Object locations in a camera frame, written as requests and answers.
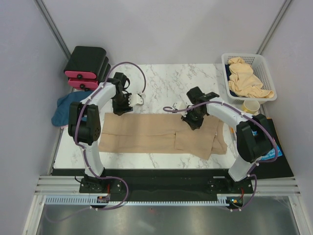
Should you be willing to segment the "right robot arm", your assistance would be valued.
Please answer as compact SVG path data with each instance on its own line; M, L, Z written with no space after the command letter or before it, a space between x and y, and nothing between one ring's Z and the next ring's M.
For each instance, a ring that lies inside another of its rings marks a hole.
M228 170L230 177L224 180L224 187L234 193L242 186L241 180L250 175L252 170L263 160L270 151L274 157L266 162L274 162L279 155L277 143L269 130L267 118L262 115L252 115L225 102L218 94L203 93L199 87L187 92L192 106L185 109L182 120L187 122L191 129L199 129L205 116L211 115L235 130L236 146L239 157Z

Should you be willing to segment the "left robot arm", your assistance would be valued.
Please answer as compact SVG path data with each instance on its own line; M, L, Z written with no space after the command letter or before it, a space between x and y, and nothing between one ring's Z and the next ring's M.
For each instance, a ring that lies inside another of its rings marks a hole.
M115 73L106 83L100 83L87 98L73 102L69 108L68 134L80 147L85 163L85 174L93 177L90 187L96 192L107 188L107 180L101 177L104 167L98 150L98 139L101 135L100 110L112 101L113 113L120 116L133 111L129 104L131 94L125 94L124 87L130 83L123 73Z

